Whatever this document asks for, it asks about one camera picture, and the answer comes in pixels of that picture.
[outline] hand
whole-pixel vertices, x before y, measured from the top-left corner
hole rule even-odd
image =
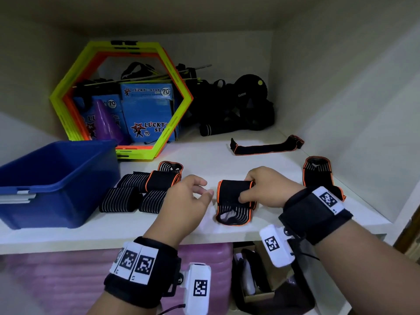
[[[214,191],[204,189],[202,186],[205,185],[207,181],[203,178],[189,175],[172,186],[155,222],[144,237],[177,248],[198,227],[213,198]],[[200,194],[201,197],[197,199],[193,193]]]
[[[305,188],[267,167],[258,167],[249,171],[245,181],[252,180],[255,181],[255,186],[241,192],[240,203],[256,201],[271,208],[282,208],[292,195]]]

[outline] blue plastic bin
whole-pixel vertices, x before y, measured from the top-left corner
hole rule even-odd
[[[0,167],[0,218],[12,229],[80,227],[120,178],[116,145],[54,142]]]

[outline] person's left hand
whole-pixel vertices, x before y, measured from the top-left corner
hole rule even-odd
[[[198,227],[213,198],[214,191],[204,189],[205,185],[207,181],[203,178],[189,175],[169,188],[155,222],[144,237],[177,248]]]

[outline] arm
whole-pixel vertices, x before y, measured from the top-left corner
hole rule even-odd
[[[171,187],[163,201],[162,208],[155,222],[144,234],[144,238],[159,241],[175,249],[181,241],[200,224],[214,191],[201,186],[207,181],[195,175],[189,175]],[[195,198],[193,193],[200,194]],[[155,315],[156,308],[145,309],[124,302],[104,292],[95,302],[87,315]]]
[[[304,188],[266,167],[251,170],[245,180],[255,180],[255,187],[242,192],[239,201],[258,201],[269,207],[283,207]],[[419,313],[420,266],[353,220],[316,244],[315,251],[360,315]]]

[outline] blue cardboard box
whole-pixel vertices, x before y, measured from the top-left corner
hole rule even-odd
[[[155,142],[172,118],[171,101],[166,99],[124,100],[123,108],[134,142]],[[168,141],[175,141],[175,133],[171,134]]]
[[[171,83],[123,83],[121,95],[127,127],[135,142],[155,142],[182,101],[181,94],[174,91]],[[179,126],[176,126],[168,141],[175,141],[178,135]]]
[[[124,118],[123,107],[120,100],[120,95],[110,94],[110,95],[98,95],[92,96],[92,101],[102,100],[111,116],[115,119],[115,123],[120,127],[121,132],[129,136],[129,131],[127,129],[126,121]],[[73,101],[76,104],[79,110],[84,109],[84,101],[82,97],[73,97]],[[92,140],[96,139],[96,126],[95,126],[95,107],[92,106],[89,110],[81,112],[80,115],[83,117],[86,124],[86,128],[92,137]]]

